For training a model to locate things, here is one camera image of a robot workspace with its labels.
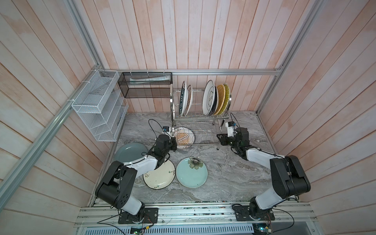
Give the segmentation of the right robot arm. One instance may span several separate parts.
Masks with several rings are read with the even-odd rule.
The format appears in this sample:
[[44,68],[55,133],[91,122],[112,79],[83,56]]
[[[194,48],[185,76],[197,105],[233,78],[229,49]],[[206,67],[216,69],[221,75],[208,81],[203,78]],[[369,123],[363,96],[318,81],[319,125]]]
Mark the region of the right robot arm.
[[222,146],[229,146],[242,159],[270,169],[272,187],[253,197],[247,207],[252,220],[264,219],[274,206],[311,190],[308,177],[296,156],[277,155],[251,145],[247,128],[229,126],[227,133],[218,134],[217,138]]

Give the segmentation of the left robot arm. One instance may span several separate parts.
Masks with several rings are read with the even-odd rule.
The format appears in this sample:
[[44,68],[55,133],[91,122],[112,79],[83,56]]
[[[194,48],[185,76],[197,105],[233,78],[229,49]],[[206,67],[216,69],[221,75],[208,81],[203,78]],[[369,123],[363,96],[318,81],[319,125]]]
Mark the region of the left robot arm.
[[177,150],[175,137],[161,134],[146,155],[134,163],[114,161],[99,182],[95,196],[128,215],[143,218],[145,205],[131,195],[135,179],[158,169]]

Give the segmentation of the white plate with text rim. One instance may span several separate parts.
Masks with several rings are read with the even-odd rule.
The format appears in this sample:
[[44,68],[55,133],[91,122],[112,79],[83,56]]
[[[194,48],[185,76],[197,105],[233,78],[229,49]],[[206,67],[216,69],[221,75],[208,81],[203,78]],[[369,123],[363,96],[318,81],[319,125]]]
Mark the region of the white plate with text rim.
[[188,101],[188,88],[185,81],[183,81],[179,99],[179,116],[182,117],[187,107]]

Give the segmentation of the black round plate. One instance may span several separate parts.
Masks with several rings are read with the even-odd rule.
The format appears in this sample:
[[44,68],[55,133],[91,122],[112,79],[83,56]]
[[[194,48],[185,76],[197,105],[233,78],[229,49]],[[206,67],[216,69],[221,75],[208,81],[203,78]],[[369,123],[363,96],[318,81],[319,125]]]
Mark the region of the black round plate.
[[215,87],[215,89],[214,89],[214,103],[212,105],[211,111],[209,112],[209,116],[214,115],[214,113],[216,112],[216,109],[217,109],[217,105],[218,105],[218,90],[217,90],[217,87]]

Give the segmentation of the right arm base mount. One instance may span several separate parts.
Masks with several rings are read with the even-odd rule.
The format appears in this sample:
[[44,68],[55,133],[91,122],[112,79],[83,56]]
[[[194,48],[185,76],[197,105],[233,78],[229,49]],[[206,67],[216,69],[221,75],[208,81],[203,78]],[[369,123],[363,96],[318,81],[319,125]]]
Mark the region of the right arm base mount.
[[235,213],[237,221],[273,221],[275,220],[274,213],[271,210],[261,210],[257,205],[241,205],[233,204],[231,206]]

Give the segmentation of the orange woven bamboo plate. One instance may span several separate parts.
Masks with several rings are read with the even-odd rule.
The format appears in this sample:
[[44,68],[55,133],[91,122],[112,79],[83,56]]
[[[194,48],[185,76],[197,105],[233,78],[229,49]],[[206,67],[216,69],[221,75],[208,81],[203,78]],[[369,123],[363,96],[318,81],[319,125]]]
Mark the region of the orange woven bamboo plate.
[[225,95],[226,95],[226,90],[225,90],[225,85],[224,84],[221,84],[221,85],[218,85],[217,86],[217,91],[218,91],[218,101],[217,101],[217,107],[216,107],[216,111],[214,112],[214,116],[218,115],[223,104],[224,104],[224,101],[225,101]]

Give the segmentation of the white plate green clover motif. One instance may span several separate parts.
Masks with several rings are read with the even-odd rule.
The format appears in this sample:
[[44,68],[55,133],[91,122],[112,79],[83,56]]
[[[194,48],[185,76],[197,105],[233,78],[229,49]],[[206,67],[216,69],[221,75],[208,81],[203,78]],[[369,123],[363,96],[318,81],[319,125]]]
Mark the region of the white plate green clover motif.
[[215,103],[215,85],[212,80],[209,80],[205,90],[204,90],[204,95],[203,95],[203,100],[202,100],[202,111],[203,115],[209,116],[214,108],[214,103]]

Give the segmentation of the yellow green woven plate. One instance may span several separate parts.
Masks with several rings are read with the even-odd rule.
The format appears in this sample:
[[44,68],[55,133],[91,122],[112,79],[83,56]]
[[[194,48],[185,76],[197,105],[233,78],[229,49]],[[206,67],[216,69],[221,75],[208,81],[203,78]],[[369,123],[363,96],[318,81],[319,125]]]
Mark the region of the yellow green woven plate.
[[225,113],[225,111],[228,108],[228,105],[230,104],[230,94],[231,94],[230,88],[226,83],[224,83],[223,85],[224,85],[224,88],[225,88],[225,100],[224,100],[224,103],[223,103],[219,113],[218,113],[219,116]]

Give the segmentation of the orange sunburst plate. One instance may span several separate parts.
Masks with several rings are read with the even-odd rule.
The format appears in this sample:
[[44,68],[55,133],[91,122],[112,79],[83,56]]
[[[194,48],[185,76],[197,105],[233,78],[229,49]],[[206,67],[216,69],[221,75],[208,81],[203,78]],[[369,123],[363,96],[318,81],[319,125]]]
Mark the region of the orange sunburst plate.
[[187,149],[195,143],[195,134],[187,127],[177,127],[174,130],[174,137],[176,138],[177,149]]
[[187,93],[188,93],[188,97],[187,97],[187,106],[186,106],[185,113],[184,113],[185,116],[188,115],[188,112],[189,112],[189,110],[190,110],[190,108],[192,106],[192,102],[193,102],[193,88],[192,88],[192,85],[188,86]]

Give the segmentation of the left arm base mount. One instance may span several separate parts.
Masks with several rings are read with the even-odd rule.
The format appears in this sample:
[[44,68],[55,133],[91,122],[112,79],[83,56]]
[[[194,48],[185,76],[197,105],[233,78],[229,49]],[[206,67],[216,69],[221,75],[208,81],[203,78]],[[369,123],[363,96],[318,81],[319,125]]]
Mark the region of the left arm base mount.
[[140,224],[150,223],[155,224],[158,221],[158,208],[141,208],[136,214],[132,215],[129,212],[123,211],[120,213],[118,224]]

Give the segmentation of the stainless steel dish rack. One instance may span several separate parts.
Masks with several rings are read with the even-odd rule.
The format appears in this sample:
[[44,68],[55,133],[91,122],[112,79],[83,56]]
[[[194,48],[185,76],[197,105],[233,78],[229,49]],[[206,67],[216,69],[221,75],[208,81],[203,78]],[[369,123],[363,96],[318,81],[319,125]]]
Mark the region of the stainless steel dish rack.
[[202,111],[202,100],[204,88],[193,88],[193,102],[188,115],[179,116],[180,89],[170,88],[170,109],[172,128],[170,134],[174,137],[174,130],[177,127],[187,127],[195,134],[195,143],[193,146],[215,145],[220,147],[217,134],[227,134],[225,123],[228,122],[230,107],[232,104],[232,94],[230,94],[230,104],[222,115],[205,116]]

